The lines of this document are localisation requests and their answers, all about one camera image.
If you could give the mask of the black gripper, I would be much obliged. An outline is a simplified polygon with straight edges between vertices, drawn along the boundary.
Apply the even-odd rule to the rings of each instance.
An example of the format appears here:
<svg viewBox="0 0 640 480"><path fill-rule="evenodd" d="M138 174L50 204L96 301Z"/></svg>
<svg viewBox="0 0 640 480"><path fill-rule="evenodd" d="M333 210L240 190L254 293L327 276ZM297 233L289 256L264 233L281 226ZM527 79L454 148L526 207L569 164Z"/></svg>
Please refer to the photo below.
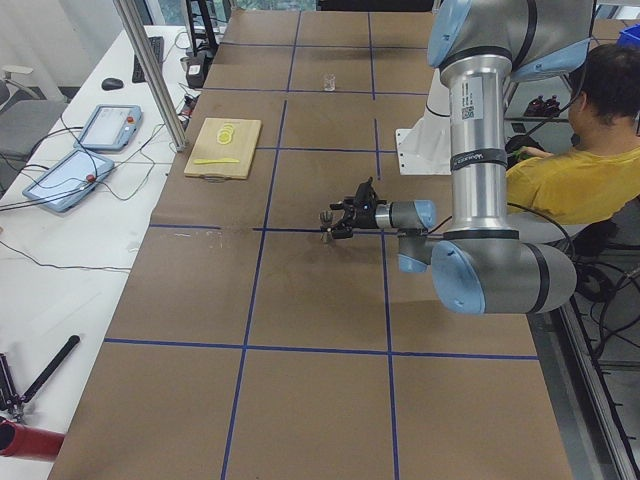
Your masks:
<svg viewBox="0 0 640 480"><path fill-rule="evenodd" d="M333 239L349 239L353 237L353 229L376 229L376 209L379 197L373 188L373 178L359 184L356 193L352 197L331 203L331 211L341 211L346 225L332 225Z"/></svg>

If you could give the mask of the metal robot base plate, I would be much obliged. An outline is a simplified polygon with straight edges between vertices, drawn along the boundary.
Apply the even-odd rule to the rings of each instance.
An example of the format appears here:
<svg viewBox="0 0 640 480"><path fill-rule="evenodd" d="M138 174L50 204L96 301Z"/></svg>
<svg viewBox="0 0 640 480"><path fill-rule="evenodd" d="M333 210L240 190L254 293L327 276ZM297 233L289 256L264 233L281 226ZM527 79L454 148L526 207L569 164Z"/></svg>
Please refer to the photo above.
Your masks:
<svg viewBox="0 0 640 480"><path fill-rule="evenodd" d="M399 172L403 176L449 175L450 133L444 129L397 129Z"/></svg>

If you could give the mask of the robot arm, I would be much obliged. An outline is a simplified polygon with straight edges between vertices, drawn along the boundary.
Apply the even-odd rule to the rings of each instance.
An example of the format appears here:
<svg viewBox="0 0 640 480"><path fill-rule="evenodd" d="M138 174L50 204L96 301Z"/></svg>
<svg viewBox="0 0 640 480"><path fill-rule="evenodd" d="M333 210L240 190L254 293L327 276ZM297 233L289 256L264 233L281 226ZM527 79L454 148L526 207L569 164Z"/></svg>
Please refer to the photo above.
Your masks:
<svg viewBox="0 0 640 480"><path fill-rule="evenodd" d="M427 200L387 202L370 182L321 216L323 234L395 229L399 267L430 272L450 310L539 313L565 304L576 286L571 260L550 241L524 242L507 217L504 85L567 74L585 60L591 1L448 1L428 45L449 92L452 223L441 239Z"/></svg>

